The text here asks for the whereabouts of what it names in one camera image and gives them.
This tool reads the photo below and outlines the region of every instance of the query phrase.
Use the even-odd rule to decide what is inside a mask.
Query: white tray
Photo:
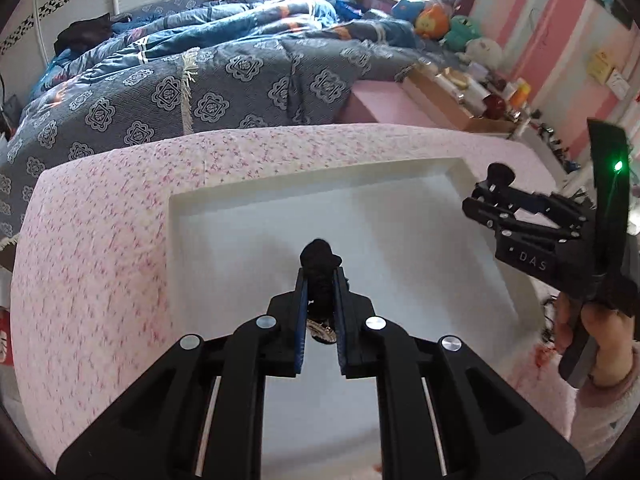
[[[543,326],[530,279],[494,259],[494,236],[462,213],[476,179],[457,158],[310,171],[169,200],[167,271],[181,333],[231,334],[295,287],[316,237],[353,292],[409,334],[460,336],[498,372]],[[336,478],[380,460],[374,380],[346,381],[335,346],[307,338],[302,374],[268,378],[262,477]]]

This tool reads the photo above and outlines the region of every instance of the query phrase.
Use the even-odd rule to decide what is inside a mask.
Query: blue stuffed toy
[[[423,10],[431,7],[431,2],[412,2],[411,0],[400,0],[391,9],[391,16],[397,20],[415,23]]]

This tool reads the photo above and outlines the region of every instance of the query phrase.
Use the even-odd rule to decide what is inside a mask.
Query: black handle
[[[560,376],[574,388],[582,387],[596,363],[598,353],[598,343],[582,324],[581,310],[581,307],[577,309],[577,316],[572,324],[574,340],[564,351],[558,366]]]

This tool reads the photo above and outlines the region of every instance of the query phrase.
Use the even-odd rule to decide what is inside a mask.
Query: gray patterned bedspread
[[[329,124],[355,81],[398,81],[422,57],[442,61],[442,51],[428,47],[434,52],[383,40],[259,36],[192,47],[90,84],[63,82],[0,148],[0,231],[20,231],[47,168],[193,132]]]

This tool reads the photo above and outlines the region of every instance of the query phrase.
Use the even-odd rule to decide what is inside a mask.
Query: pink striped wallpaper
[[[622,68],[635,33],[593,1],[533,0],[531,7],[527,2],[476,0],[471,16],[502,47],[515,45],[506,75],[532,85],[531,99],[543,111],[543,120],[577,156],[588,145],[587,117],[606,119],[619,102],[587,75],[586,64],[604,48]],[[527,23],[518,28],[523,12],[529,12]]]

